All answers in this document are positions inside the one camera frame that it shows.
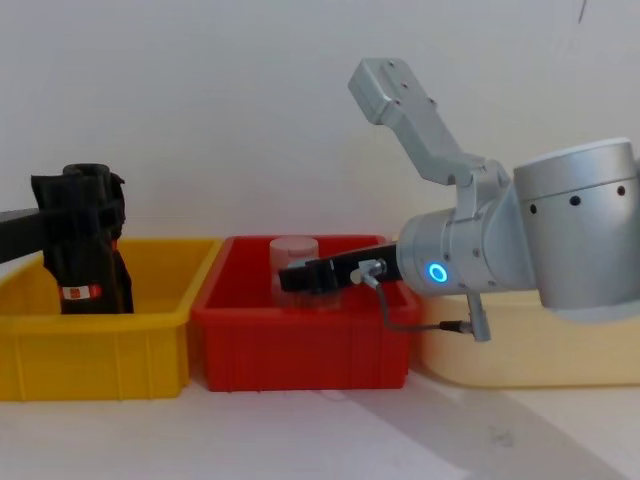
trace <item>gray cable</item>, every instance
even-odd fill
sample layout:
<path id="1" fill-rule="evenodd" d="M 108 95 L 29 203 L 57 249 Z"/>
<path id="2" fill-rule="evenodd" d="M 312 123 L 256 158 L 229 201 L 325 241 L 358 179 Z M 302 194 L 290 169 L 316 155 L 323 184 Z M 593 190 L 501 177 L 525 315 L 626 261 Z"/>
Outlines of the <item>gray cable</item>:
<path id="1" fill-rule="evenodd" d="M 387 297 L 382 290 L 382 284 L 378 283 L 375 287 L 378 294 L 378 300 L 380 301 L 380 309 L 382 310 L 382 318 L 384 319 L 384 326 L 389 330 L 396 332 L 424 332 L 427 330 L 441 330 L 439 324 L 432 325 L 400 325 L 391 321 L 391 315 L 389 314 L 389 304 L 387 303 Z"/>

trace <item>yellow plastic bin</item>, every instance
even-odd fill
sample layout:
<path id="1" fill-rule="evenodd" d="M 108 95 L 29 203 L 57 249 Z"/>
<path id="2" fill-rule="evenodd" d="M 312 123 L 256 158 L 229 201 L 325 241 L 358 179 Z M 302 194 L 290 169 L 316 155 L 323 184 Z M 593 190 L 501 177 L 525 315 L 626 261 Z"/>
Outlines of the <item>yellow plastic bin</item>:
<path id="1" fill-rule="evenodd" d="M 187 320 L 221 242 L 124 239 L 134 314 L 60 315 L 38 258 L 0 283 L 0 400 L 175 397 L 189 380 Z"/>
<path id="2" fill-rule="evenodd" d="M 426 332 L 414 337 L 414 367 L 473 387 L 640 384 L 640 317 L 580 324 L 542 308 L 536 292 L 483 295 L 491 341 Z M 423 323 L 468 317 L 464 296 L 423 300 Z"/>

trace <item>beige plastic bin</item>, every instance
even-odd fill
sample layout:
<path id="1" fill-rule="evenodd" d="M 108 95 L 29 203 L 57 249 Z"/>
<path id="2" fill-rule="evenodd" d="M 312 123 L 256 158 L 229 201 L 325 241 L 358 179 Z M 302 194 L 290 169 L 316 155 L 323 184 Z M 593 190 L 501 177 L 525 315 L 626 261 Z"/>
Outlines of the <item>beige plastic bin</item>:
<path id="1" fill-rule="evenodd" d="M 483 295 L 492 340 L 416 335 L 428 373 L 474 387 L 640 384 L 640 317 L 581 325 L 542 308 L 536 292 Z M 424 323 L 468 318 L 466 297 L 424 300 Z"/>

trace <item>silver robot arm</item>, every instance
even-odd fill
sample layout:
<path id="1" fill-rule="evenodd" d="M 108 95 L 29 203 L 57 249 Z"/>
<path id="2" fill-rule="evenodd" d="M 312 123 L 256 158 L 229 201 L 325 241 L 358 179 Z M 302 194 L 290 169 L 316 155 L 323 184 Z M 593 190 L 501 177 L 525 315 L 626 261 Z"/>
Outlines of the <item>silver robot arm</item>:
<path id="1" fill-rule="evenodd" d="M 362 60 L 349 89 L 423 178 L 456 186 L 456 208 L 405 225 L 397 261 L 421 295 L 467 295 L 476 340 L 490 338 L 480 293 L 538 289 L 545 307 L 580 321 L 640 311 L 640 183 L 627 139 L 555 152 L 512 182 L 460 149 L 404 61 Z"/>

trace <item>black object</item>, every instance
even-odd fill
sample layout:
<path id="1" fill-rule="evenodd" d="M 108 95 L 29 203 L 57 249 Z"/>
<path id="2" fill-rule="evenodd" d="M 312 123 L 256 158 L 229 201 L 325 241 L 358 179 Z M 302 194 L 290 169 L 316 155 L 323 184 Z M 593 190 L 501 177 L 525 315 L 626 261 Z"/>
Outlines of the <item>black object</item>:
<path id="1" fill-rule="evenodd" d="M 401 280 L 396 260 L 395 243 L 363 248 L 333 257 L 309 260 L 301 267 L 279 272 L 280 285 L 285 292 L 328 293 L 353 285 L 351 272 L 364 260 L 383 260 L 386 271 L 377 276 L 379 282 Z"/>
<path id="2" fill-rule="evenodd" d="M 62 313 L 133 312 L 116 242 L 124 223 L 120 177 L 104 165 L 69 165 L 31 179 L 39 209 L 0 213 L 0 262 L 42 250 Z"/>

